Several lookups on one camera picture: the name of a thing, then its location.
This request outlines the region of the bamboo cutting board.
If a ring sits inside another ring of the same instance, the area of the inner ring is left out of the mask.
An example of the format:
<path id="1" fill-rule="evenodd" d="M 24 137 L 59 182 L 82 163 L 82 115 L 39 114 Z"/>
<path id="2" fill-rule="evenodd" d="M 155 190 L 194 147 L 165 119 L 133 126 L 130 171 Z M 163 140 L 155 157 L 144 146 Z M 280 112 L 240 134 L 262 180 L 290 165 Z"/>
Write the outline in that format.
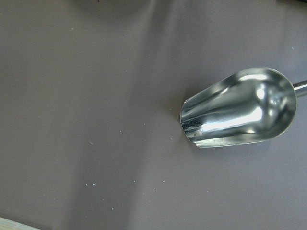
<path id="1" fill-rule="evenodd" d="M 39 230 L 30 221 L 16 217 L 14 215 L 0 213 L 0 229 L 1 230 Z"/>

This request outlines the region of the steel scoop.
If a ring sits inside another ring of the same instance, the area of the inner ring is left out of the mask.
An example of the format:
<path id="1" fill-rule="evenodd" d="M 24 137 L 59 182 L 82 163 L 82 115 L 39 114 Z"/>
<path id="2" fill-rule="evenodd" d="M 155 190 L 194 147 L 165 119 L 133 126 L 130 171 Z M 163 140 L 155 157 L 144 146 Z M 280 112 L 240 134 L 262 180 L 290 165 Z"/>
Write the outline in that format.
<path id="1" fill-rule="evenodd" d="M 259 143 L 287 130 L 306 93 L 306 81 L 293 84 L 275 69 L 243 69 L 188 98 L 180 123 L 199 148 Z"/>

